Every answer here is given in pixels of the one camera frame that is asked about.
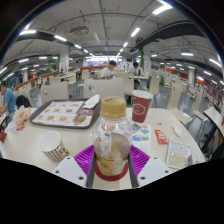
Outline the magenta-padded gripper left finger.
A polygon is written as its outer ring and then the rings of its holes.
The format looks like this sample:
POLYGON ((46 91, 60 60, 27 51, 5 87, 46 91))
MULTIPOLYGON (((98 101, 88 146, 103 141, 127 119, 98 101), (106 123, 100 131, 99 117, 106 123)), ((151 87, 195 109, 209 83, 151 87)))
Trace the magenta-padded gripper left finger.
POLYGON ((91 145, 74 157, 66 156, 52 173, 78 186, 91 188, 94 182, 95 163, 94 146, 91 145))

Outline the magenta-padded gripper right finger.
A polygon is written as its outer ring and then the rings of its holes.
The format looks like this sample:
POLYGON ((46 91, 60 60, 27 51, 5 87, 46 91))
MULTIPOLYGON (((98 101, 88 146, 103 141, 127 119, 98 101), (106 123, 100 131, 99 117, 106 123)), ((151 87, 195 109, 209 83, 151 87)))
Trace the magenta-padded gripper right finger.
POLYGON ((133 188, 143 187, 170 174, 159 157, 149 156, 135 146, 130 149, 128 166, 133 188))

